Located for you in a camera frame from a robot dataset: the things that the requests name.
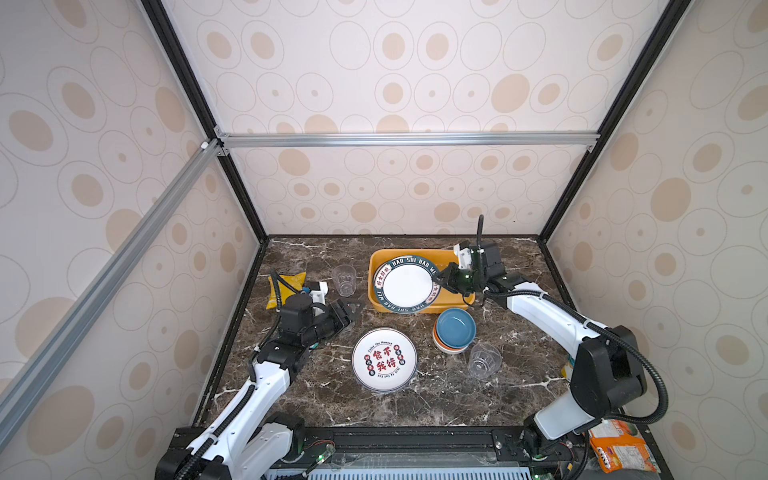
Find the plate dark green lettered rim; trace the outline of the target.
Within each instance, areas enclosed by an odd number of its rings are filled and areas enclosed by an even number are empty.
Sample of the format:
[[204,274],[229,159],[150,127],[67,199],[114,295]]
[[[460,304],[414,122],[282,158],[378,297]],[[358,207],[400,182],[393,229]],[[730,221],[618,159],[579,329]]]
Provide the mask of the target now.
[[392,313],[418,313],[431,306],[441,293],[442,288],[433,283],[437,272],[432,261],[418,255],[385,261],[373,276],[374,298]]

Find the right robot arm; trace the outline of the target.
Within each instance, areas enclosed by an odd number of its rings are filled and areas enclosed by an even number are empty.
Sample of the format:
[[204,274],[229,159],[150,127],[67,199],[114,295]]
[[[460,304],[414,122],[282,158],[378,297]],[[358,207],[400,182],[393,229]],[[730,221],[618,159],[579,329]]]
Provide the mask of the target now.
[[555,441],[604,420],[650,425],[663,419],[668,388],[630,329],[592,320],[508,272],[493,242],[462,242],[454,254],[457,260],[433,275],[435,283],[462,296],[481,294],[538,327],[574,360],[568,392],[526,420],[524,440]]

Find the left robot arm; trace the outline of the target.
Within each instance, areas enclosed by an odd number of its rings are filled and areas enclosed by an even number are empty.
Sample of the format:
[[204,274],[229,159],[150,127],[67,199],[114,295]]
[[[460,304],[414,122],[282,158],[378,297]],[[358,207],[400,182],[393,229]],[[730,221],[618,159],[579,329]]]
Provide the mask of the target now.
[[304,420],[269,411],[296,380],[312,347],[332,340],[363,311],[359,301],[326,304],[319,295],[300,292],[278,302],[275,322],[256,347],[243,386],[199,435],[176,431],[156,479],[259,479],[276,462],[303,455]]

